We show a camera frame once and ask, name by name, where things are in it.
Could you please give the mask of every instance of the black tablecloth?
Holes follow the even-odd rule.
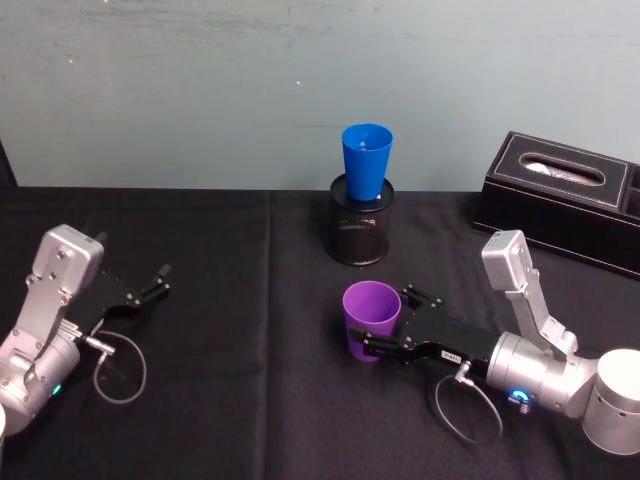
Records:
[[[103,266],[140,284],[162,263],[172,292],[133,338],[149,385],[132,406],[102,402],[95,356],[33,424],[5,444],[2,476],[33,478],[634,478],[640,459],[593,447],[580,423],[522,417],[489,391],[505,432],[471,448],[433,414],[445,367],[365,365],[346,350],[351,283],[413,283],[450,314],[517,331],[493,292],[466,214],[475,194],[400,193],[380,263],[334,262],[322,245],[325,192],[18,189],[0,192],[0,335],[16,320],[42,234],[68,223],[109,233]],[[552,314],[585,355],[640,349],[640,284],[532,250]],[[449,387],[445,408],[479,436],[486,407]]]

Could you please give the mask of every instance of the blue plastic cup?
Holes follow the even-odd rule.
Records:
[[[352,125],[342,132],[347,193],[354,200],[375,200],[382,191],[393,135],[374,123]]]

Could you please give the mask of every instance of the gray wall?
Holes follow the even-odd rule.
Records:
[[[399,189],[478,190],[509,129],[635,161],[640,8],[601,0],[4,0],[24,185],[327,188],[351,123]]]

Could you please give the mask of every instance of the cup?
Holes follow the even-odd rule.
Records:
[[[361,362],[375,362],[365,355],[362,344],[351,338],[350,328],[378,335],[391,335],[400,313],[400,295],[386,283],[367,280],[351,285],[342,296],[349,351]]]
[[[375,200],[382,191],[393,135],[374,123],[352,125],[342,132],[347,193],[357,201]]]

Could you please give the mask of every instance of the mesh pen holder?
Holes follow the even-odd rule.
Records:
[[[385,179],[379,197],[359,202],[347,195],[345,175],[331,184],[329,236],[326,247],[337,261],[364,266],[381,260],[389,250],[387,232],[393,186]]]

